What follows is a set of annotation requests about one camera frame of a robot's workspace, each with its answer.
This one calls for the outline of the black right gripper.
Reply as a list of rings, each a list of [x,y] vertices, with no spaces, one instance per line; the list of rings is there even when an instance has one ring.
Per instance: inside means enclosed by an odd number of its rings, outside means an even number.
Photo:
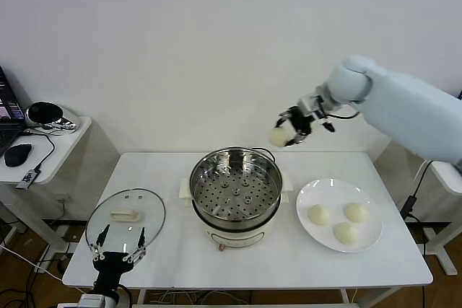
[[[283,124],[286,121],[289,121],[296,131],[289,136],[286,142],[286,146],[301,144],[312,132],[311,123],[314,121],[313,116],[303,115],[298,106],[292,106],[284,112],[280,113],[276,123]]]

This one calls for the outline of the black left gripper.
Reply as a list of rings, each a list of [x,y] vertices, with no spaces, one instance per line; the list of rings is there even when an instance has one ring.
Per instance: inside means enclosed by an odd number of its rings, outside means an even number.
[[[94,283],[94,291],[116,290],[120,283],[121,276],[133,270],[134,263],[141,260],[146,254],[145,228],[141,233],[133,252],[104,252],[103,245],[108,235],[110,225],[98,234],[96,240],[90,244],[94,260],[93,268],[98,272]]]

